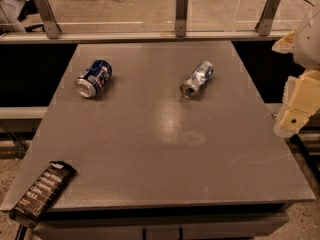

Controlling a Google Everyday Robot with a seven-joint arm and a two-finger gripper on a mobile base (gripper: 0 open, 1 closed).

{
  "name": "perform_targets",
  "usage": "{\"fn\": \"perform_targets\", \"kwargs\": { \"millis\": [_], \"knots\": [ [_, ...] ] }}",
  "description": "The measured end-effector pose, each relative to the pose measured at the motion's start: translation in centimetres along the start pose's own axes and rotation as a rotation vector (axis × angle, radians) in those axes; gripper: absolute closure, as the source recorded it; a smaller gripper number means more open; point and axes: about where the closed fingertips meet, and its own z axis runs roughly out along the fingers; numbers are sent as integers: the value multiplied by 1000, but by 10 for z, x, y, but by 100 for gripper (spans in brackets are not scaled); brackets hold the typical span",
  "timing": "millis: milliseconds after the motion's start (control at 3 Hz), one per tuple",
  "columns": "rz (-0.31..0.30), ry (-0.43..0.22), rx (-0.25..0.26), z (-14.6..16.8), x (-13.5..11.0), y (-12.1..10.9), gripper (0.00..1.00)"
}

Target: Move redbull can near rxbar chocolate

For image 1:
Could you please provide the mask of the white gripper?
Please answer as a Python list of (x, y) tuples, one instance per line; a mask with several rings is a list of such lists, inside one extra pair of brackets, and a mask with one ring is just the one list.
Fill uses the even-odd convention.
[(296, 64), (312, 68), (299, 77), (289, 76), (285, 83), (273, 131), (281, 138), (290, 138), (320, 110), (320, 4), (308, 12), (297, 29), (276, 41), (272, 50), (281, 54), (293, 52)]

